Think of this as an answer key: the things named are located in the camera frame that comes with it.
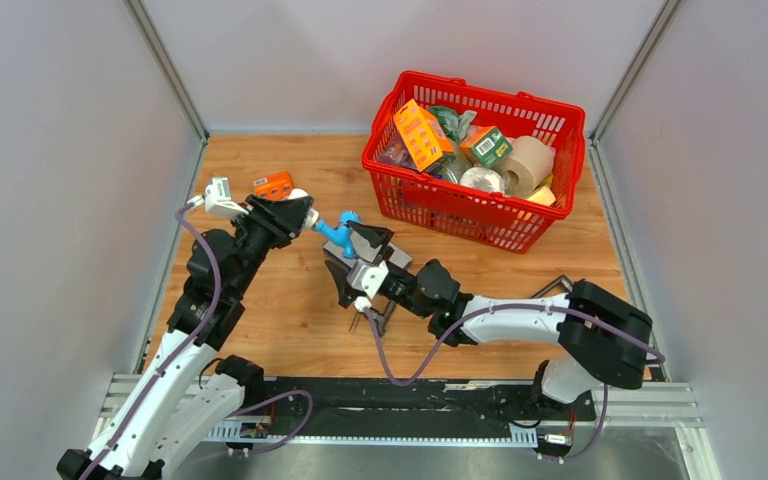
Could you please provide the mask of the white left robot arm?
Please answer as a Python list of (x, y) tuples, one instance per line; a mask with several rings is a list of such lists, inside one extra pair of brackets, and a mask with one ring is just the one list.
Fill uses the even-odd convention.
[(221, 420), (265, 404), (263, 370), (218, 358), (244, 312), (243, 297), (273, 249), (315, 219), (301, 189), (237, 203), (206, 192), (174, 214), (194, 237), (189, 277), (146, 371), (109, 425), (56, 466), (63, 479), (166, 479)]

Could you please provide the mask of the blue plastic water faucet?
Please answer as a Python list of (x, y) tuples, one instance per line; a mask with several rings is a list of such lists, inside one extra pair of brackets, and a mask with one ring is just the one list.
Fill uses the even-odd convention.
[(351, 210), (345, 210), (340, 214), (336, 227), (329, 226), (324, 219), (319, 218), (312, 229), (322, 234), (328, 241), (341, 249), (342, 256), (347, 259), (356, 257), (355, 249), (351, 241), (351, 229), (349, 223), (360, 222), (358, 214)]

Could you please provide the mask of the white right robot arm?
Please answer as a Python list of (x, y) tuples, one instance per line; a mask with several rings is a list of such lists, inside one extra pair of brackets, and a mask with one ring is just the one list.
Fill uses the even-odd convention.
[(372, 323), (387, 319), (374, 308), (377, 297), (428, 322), (439, 345), (522, 341), (560, 346), (563, 357), (544, 362), (530, 392), (533, 410), (558, 417), (598, 384), (640, 388), (650, 344), (651, 318), (586, 280), (567, 293), (526, 299), (495, 299), (465, 293), (450, 272), (432, 259), (417, 273), (411, 257), (392, 243), (391, 230), (353, 219), (338, 227), (324, 221), (313, 231), (324, 236), (326, 266), (338, 303)]

